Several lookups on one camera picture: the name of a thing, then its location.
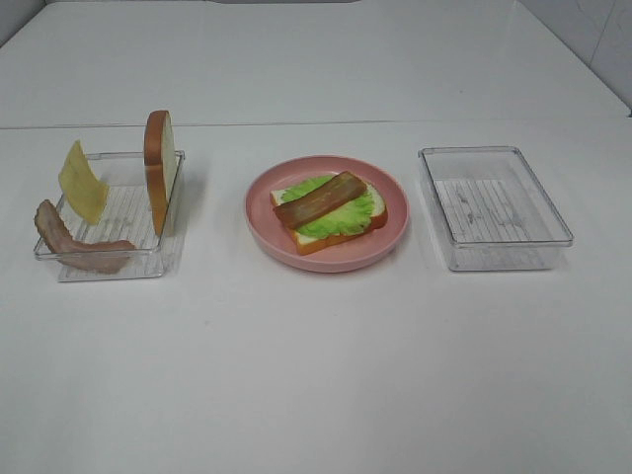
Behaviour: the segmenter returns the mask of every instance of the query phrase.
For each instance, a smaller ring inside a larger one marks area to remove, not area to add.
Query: open-faced sandwich
[[[349,171],[271,191],[271,201],[299,255],[365,235],[388,219],[386,203],[375,186]]]

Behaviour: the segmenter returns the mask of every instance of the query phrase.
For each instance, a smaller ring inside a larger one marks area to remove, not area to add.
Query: cheese slice
[[[79,140],[75,141],[59,173],[59,185],[73,210],[94,225],[108,201],[109,186],[92,172]]]

